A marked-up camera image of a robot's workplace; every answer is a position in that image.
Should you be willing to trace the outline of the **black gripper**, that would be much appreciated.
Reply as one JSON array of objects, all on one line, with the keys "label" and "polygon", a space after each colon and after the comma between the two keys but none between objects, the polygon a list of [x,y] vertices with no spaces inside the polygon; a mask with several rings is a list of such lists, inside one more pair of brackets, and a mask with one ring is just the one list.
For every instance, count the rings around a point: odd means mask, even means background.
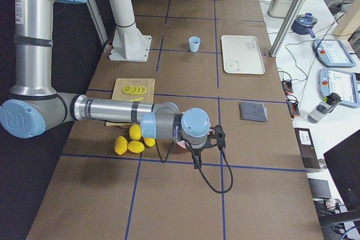
[{"label": "black gripper", "polygon": [[191,137],[191,146],[193,149],[200,149],[202,148],[206,141],[208,139],[208,136],[205,135],[203,137]]}]

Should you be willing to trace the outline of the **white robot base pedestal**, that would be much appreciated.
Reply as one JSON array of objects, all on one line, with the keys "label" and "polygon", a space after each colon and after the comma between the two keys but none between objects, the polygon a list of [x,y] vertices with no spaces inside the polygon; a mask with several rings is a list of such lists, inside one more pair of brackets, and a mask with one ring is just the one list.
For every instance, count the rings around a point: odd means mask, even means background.
[{"label": "white robot base pedestal", "polygon": [[131,0],[109,0],[116,31],[109,59],[112,61],[146,62],[152,41],[136,26]]}]

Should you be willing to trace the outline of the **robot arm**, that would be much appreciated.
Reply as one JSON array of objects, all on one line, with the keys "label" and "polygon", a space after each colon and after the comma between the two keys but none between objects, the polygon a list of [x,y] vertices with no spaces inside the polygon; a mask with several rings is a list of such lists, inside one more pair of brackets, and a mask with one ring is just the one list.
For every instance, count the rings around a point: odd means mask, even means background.
[{"label": "robot arm", "polygon": [[15,0],[16,82],[1,105],[1,124],[18,138],[43,134],[84,119],[132,123],[146,138],[183,141],[192,150],[210,147],[210,121],[200,108],[180,112],[171,103],[89,98],[61,93],[51,85],[53,5],[87,0]]}]

